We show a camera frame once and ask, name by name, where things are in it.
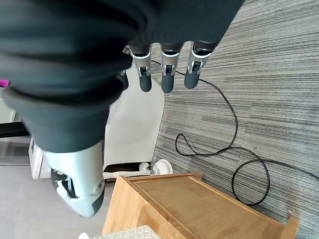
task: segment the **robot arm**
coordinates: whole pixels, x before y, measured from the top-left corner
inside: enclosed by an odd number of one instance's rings
[[[194,88],[207,58],[243,0],[3,0],[0,79],[45,151],[57,193],[78,214],[102,204],[102,149],[109,105],[127,88],[132,59],[141,89],[151,89],[151,45],[161,43],[162,89],[173,89],[180,49],[195,41],[185,86]]]

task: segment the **black cable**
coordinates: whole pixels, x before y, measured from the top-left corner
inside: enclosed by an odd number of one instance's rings
[[[177,72],[177,73],[179,73],[179,74],[185,76],[184,73],[181,73],[181,72],[179,72],[179,71],[175,71],[175,72]],[[249,149],[246,149],[246,148],[243,148],[243,147],[232,147],[232,145],[233,145],[233,143],[234,143],[234,141],[235,141],[235,139],[236,139],[237,131],[238,131],[238,120],[237,120],[237,116],[236,116],[236,114],[235,114],[235,111],[234,111],[233,107],[231,106],[231,104],[230,104],[230,103],[228,102],[228,100],[226,99],[225,95],[221,92],[221,90],[220,90],[217,86],[215,86],[213,83],[210,83],[210,82],[208,82],[208,81],[206,81],[206,80],[202,80],[202,79],[199,79],[199,80],[202,81],[202,82],[205,82],[206,84],[211,85],[212,87],[214,87],[214,88],[222,95],[222,97],[224,98],[225,102],[227,103],[227,105],[229,106],[230,110],[232,111],[232,113],[233,113],[233,115],[234,115],[234,119],[235,119],[235,132],[234,132],[234,136],[233,136],[233,139],[231,140],[230,144],[229,144],[227,147],[222,148],[222,149],[220,149],[219,151],[217,151],[217,152],[215,152],[215,153],[199,153],[199,152],[197,152],[197,151],[193,148],[194,146],[191,146],[191,145],[189,144],[189,142],[188,142],[188,140],[186,139],[185,135],[184,135],[183,133],[180,133],[180,134],[178,134],[178,136],[176,137],[176,140],[175,140],[175,149],[176,149],[176,151],[177,151],[180,155],[182,155],[182,156],[204,156],[204,157],[210,157],[210,156],[219,155],[219,154],[221,154],[221,153],[223,153],[223,152],[225,152],[225,151],[227,151],[227,150],[229,150],[229,149],[239,149],[239,150],[242,150],[242,151],[246,151],[246,152],[252,154],[254,157],[256,157],[257,159],[252,159],[252,160],[249,160],[249,161],[247,161],[247,162],[241,164],[241,165],[235,170],[235,172],[233,173],[232,179],[231,179],[231,189],[232,189],[232,191],[233,191],[234,197],[235,197],[239,202],[241,202],[241,203],[243,203],[243,204],[245,204],[245,205],[247,205],[247,206],[254,206],[254,205],[260,204],[262,201],[265,200],[265,198],[267,197],[267,195],[268,195],[268,193],[269,193],[269,189],[270,189],[270,176],[269,176],[269,171],[268,171],[268,169],[267,169],[267,167],[266,167],[265,162],[267,162],[267,163],[274,163],[274,164],[278,164],[278,165],[281,165],[281,166],[285,166],[285,167],[288,167],[288,168],[291,168],[291,169],[295,169],[295,170],[297,170],[297,171],[300,171],[300,172],[302,172],[302,173],[304,173],[304,174],[307,174],[307,175],[309,175],[309,176],[311,176],[311,177],[314,177],[314,178],[316,178],[316,179],[319,180],[319,177],[318,177],[318,176],[316,176],[316,175],[314,175],[313,173],[310,173],[310,172],[308,172],[308,171],[305,171],[305,170],[302,169],[302,168],[298,168],[298,167],[295,167],[295,166],[293,166],[293,165],[290,165],[290,164],[287,164],[287,163],[282,163],[282,162],[279,162],[279,161],[276,161],[276,160],[261,159],[257,154],[255,154],[254,152],[250,151]],[[192,152],[194,152],[194,153],[186,154],[186,153],[182,153],[182,152],[179,151],[179,149],[178,149],[178,147],[177,147],[177,141],[178,141],[178,138],[179,138],[180,136],[184,138],[184,140],[185,140],[187,146],[188,146],[189,149],[190,149]],[[253,163],[253,162],[261,162],[261,164],[263,165],[263,167],[264,167],[264,169],[265,169],[265,172],[266,172],[266,175],[267,175],[267,189],[266,189],[266,192],[264,193],[264,196],[262,197],[262,199],[259,200],[258,202],[256,202],[256,203],[245,203],[245,202],[243,202],[242,200],[240,200],[239,197],[237,196],[237,194],[236,194],[236,192],[235,192],[235,188],[234,188],[234,181],[235,181],[235,177],[236,177],[238,171],[239,171],[243,166],[245,166],[246,164]]]

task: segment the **black fabric sleeve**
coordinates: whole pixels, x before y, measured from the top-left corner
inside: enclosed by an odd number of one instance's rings
[[[219,42],[243,0],[1,0],[0,79],[35,142],[51,152],[104,137],[131,65],[127,44]]]

